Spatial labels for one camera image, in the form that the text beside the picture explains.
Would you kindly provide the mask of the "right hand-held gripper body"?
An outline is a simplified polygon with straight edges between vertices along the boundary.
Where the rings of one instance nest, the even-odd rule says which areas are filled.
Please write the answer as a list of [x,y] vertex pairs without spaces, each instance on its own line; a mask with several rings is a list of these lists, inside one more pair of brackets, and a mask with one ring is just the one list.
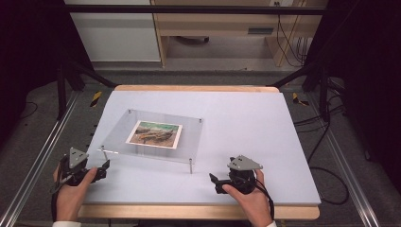
[[256,186],[254,171],[262,169],[263,166],[256,161],[244,156],[231,157],[229,167],[230,185],[242,194],[250,194]]

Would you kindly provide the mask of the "yellow clamp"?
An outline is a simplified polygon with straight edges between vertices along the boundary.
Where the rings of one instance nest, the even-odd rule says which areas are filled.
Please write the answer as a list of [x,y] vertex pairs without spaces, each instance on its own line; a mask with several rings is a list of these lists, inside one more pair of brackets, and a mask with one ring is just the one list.
[[304,100],[300,100],[300,99],[298,98],[297,93],[292,93],[292,101],[293,101],[293,103],[295,103],[295,104],[300,104],[300,105],[302,105],[302,106],[309,106],[309,102],[308,102],[308,101],[304,101]]
[[92,101],[91,101],[91,103],[90,103],[90,107],[95,107],[95,106],[96,106],[96,104],[98,103],[98,101],[99,101],[101,95],[102,95],[102,92],[101,92],[101,91],[95,92],[95,94],[94,94],[94,96],[93,96],[93,99],[92,99]]

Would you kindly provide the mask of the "yellow clamp left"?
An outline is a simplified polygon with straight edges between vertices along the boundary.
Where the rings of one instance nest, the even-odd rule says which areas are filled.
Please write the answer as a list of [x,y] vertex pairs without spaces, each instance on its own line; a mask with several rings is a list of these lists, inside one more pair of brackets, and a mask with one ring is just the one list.
[[93,96],[93,99],[92,99],[92,101],[91,101],[91,103],[90,103],[90,107],[95,107],[95,106],[96,106],[96,104],[98,103],[98,101],[99,101],[101,95],[102,95],[102,92],[101,92],[101,91],[95,92],[95,94],[94,94],[94,96]]

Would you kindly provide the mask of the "aluminium floor rail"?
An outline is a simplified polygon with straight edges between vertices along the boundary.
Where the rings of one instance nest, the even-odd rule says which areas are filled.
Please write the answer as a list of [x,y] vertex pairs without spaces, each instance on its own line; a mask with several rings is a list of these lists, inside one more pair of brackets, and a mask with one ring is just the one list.
[[322,204],[319,222],[330,226],[380,227],[375,212],[346,160],[339,140],[331,130],[334,119],[344,112],[342,105],[328,105],[329,121],[319,114],[314,95],[307,94],[317,129],[317,142],[306,152],[312,176],[317,181]]
[[56,121],[12,202],[0,218],[0,227],[12,227],[21,214],[21,211],[31,194],[33,187],[38,181],[53,148],[60,138],[71,112],[73,112],[76,106],[79,95],[80,92],[72,92],[70,95],[65,112],[61,115],[61,118]]

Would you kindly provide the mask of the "yellow clamp right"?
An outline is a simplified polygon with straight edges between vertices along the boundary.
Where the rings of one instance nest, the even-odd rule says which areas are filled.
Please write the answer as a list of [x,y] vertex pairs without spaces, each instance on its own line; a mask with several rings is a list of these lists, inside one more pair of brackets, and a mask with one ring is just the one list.
[[300,100],[300,99],[298,98],[297,93],[292,93],[292,101],[293,101],[293,103],[295,103],[295,104],[300,104],[300,105],[302,105],[302,106],[309,106],[309,102],[308,102],[308,101],[304,101],[304,100]]

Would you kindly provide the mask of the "white cabinet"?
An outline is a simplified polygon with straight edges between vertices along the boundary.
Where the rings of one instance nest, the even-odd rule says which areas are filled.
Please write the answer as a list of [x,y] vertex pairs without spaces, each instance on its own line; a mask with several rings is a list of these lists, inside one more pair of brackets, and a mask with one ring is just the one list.
[[72,13],[92,62],[159,61],[151,13]]

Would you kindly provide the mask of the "black horizontal frame bar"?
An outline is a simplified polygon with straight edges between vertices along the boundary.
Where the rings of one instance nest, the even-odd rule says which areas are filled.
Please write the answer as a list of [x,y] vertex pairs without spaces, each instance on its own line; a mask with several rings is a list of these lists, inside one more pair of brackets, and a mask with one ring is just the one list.
[[195,14],[267,14],[324,15],[325,8],[240,7],[240,6],[146,6],[146,5],[65,5],[69,12],[82,13],[195,13]]

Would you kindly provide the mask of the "light wooden desk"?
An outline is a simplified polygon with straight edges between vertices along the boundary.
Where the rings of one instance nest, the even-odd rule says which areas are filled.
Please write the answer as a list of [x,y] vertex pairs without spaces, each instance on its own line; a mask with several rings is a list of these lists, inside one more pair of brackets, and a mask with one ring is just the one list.
[[[328,0],[150,0],[153,6],[240,6],[325,8]],[[259,36],[266,39],[276,66],[283,65],[296,38],[312,38],[320,15],[156,13],[161,37]]]

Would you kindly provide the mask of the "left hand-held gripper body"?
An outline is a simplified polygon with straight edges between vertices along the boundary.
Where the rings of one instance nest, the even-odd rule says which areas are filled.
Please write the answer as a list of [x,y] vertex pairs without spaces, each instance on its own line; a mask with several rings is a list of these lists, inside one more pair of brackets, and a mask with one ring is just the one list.
[[76,148],[70,148],[59,163],[58,184],[79,185],[88,172],[86,168],[89,155]]

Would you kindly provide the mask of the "painting print with white border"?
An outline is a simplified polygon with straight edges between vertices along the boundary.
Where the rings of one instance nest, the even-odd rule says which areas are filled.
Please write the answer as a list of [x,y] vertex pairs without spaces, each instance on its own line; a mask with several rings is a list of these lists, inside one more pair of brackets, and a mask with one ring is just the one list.
[[138,120],[126,143],[153,148],[176,149],[182,129],[182,125]]

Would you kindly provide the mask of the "white table sheet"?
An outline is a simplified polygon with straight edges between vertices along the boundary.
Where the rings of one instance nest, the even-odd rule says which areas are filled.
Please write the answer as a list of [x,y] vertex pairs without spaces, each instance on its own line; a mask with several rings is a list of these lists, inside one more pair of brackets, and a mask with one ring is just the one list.
[[232,198],[218,194],[210,177],[226,178],[237,155],[262,165],[275,204],[321,202],[280,93],[114,91],[88,150],[90,166],[103,163],[100,148],[130,109],[201,119],[195,164],[113,153],[106,179],[92,184],[87,202],[230,204]]

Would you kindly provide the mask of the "wooden table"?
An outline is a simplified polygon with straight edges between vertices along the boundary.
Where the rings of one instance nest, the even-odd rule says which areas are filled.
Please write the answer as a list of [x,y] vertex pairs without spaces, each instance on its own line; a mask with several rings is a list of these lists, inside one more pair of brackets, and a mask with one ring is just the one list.
[[[120,85],[114,91],[280,93],[274,87],[251,86]],[[109,156],[112,153],[100,152],[106,156],[104,161],[110,160]],[[245,217],[244,213],[235,200],[232,200],[230,204],[95,203],[85,201],[79,214],[83,218],[243,219]],[[278,219],[315,219],[320,214],[319,204],[274,204],[274,208],[275,216]]]

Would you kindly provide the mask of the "clear acrylic picture frame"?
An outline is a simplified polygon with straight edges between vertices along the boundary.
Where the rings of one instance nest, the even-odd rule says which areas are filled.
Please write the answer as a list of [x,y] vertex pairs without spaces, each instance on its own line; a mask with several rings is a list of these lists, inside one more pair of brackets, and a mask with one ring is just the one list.
[[[138,120],[182,125],[183,129],[177,148],[153,148],[127,144],[126,140]],[[196,163],[202,127],[202,118],[127,109],[100,143],[99,150],[184,163],[189,165],[191,171]]]

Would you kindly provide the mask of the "person's right hand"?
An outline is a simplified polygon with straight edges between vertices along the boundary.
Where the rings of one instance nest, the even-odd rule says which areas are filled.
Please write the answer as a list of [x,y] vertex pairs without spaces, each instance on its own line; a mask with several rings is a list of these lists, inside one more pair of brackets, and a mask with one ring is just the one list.
[[252,193],[244,195],[232,187],[228,194],[241,206],[252,227],[266,227],[273,222],[268,198],[258,188],[255,188]]

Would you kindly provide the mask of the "black metal stand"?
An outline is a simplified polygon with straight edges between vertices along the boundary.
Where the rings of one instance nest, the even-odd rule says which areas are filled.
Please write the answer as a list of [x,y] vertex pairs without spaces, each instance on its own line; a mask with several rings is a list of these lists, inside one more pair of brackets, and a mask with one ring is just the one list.
[[312,62],[299,70],[291,73],[289,76],[274,82],[271,87],[281,88],[290,81],[299,78],[300,76],[306,76],[306,79],[302,85],[305,92],[312,91],[317,85],[320,85],[319,90],[319,114],[323,117],[325,122],[329,121],[329,111],[327,104],[327,90],[328,90],[328,71],[324,66],[319,63]]
[[60,120],[67,112],[65,82],[68,82],[74,91],[82,91],[85,87],[85,83],[81,78],[81,75],[86,75],[109,88],[115,88],[117,86],[117,83],[103,78],[94,69],[85,67],[76,61],[62,62],[57,69],[57,89],[59,101],[58,120]]

